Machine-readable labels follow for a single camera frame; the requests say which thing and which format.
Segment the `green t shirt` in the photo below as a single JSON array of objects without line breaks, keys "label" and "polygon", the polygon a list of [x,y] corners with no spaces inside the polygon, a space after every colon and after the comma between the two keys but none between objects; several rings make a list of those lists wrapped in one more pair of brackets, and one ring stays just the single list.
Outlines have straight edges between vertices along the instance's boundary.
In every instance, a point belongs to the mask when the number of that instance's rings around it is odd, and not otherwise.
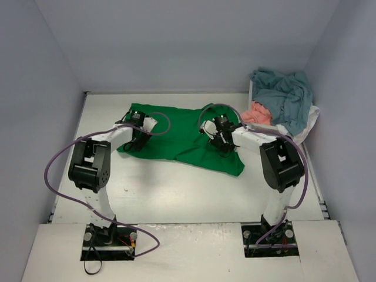
[{"label": "green t shirt", "polygon": [[139,152],[129,145],[122,145],[117,151],[140,159],[177,161],[237,177],[244,169],[237,152],[219,151],[209,143],[207,135],[199,133],[198,126],[199,116],[202,116],[201,121],[205,121],[226,114],[231,122],[236,123],[237,115],[225,106],[213,106],[206,110],[205,108],[209,106],[205,105],[201,109],[182,109],[133,103],[130,110],[150,114],[157,120],[157,125],[153,128],[154,132],[164,132],[168,127],[168,121],[158,115],[158,112],[170,119],[171,127],[161,136],[152,136]]}]

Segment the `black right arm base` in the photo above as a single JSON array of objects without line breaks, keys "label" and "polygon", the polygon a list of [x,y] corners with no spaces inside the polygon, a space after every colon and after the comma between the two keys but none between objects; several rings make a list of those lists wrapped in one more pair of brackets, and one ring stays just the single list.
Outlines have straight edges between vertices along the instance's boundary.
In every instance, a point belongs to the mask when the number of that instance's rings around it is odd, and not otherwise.
[{"label": "black right arm base", "polygon": [[261,224],[241,224],[241,233],[245,258],[298,257],[296,237],[292,222],[283,223],[276,232],[262,240],[256,241],[267,231],[261,229]]}]

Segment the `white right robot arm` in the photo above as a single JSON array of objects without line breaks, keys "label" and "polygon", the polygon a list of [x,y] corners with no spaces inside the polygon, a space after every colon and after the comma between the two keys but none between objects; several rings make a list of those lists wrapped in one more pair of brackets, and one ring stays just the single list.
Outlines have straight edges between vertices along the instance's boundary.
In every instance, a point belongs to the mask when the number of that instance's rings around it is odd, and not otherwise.
[{"label": "white right robot arm", "polygon": [[281,235],[278,222],[283,221],[294,188],[304,176],[304,165],[294,145],[282,137],[256,132],[249,126],[229,121],[223,114],[200,125],[209,143],[223,153],[238,148],[258,153],[264,179],[270,187],[267,206],[261,215],[261,238],[273,242]]}]

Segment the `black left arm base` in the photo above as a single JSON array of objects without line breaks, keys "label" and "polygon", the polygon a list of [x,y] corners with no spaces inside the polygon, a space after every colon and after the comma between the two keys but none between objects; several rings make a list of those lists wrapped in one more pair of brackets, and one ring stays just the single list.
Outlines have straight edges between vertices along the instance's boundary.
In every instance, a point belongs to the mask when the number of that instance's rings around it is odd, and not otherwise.
[{"label": "black left arm base", "polygon": [[137,231],[119,226],[111,239],[87,225],[83,235],[80,261],[133,261]]}]

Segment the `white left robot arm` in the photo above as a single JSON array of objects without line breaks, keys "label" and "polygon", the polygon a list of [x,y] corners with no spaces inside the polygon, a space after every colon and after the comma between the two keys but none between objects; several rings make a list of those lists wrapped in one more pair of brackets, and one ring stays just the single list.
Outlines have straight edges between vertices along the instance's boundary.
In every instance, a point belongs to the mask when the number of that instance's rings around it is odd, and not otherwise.
[{"label": "white left robot arm", "polygon": [[151,138],[156,119],[138,110],[129,112],[124,121],[117,121],[108,131],[77,142],[68,171],[68,178],[82,191],[90,205],[89,227],[103,246],[115,244],[117,224],[108,198],[106,185],[110,179],[111,155],[119,147],[130,145],[141,149]]}]

